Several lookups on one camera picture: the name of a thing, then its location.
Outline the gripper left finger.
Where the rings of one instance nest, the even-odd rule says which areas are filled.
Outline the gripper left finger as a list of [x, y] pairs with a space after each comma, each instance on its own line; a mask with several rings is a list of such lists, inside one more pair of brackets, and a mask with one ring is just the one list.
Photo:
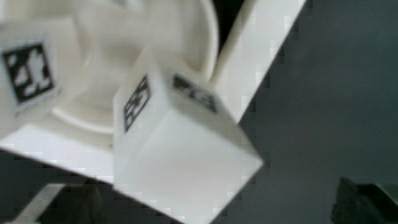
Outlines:
[[50, 183], [10, 224], [106, 224], [97, 184]]

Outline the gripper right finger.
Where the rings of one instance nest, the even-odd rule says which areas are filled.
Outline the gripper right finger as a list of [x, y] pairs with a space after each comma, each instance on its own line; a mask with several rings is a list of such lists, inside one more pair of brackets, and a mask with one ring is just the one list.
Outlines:
[[332, 224], [398, 224], [398, 184], [339, 179]]

